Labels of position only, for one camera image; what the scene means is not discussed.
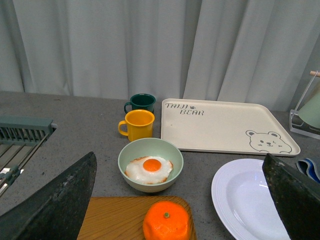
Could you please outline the left gripper black camera-side right finger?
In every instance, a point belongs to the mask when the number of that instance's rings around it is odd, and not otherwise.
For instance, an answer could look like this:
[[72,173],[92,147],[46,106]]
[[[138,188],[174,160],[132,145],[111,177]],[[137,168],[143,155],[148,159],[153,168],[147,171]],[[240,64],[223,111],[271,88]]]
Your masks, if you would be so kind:
[[320,184],[268,153],[262,164],[271,198],[291,240],[320,238]]

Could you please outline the left gripper black camera-side left finger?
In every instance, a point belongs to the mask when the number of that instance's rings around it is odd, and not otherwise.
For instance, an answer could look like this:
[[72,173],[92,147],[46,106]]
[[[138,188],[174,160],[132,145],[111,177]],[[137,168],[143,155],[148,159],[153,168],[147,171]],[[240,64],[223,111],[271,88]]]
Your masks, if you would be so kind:
[[97,159],[87,153],[0,217],[2,240],[75,240],[92,196]]

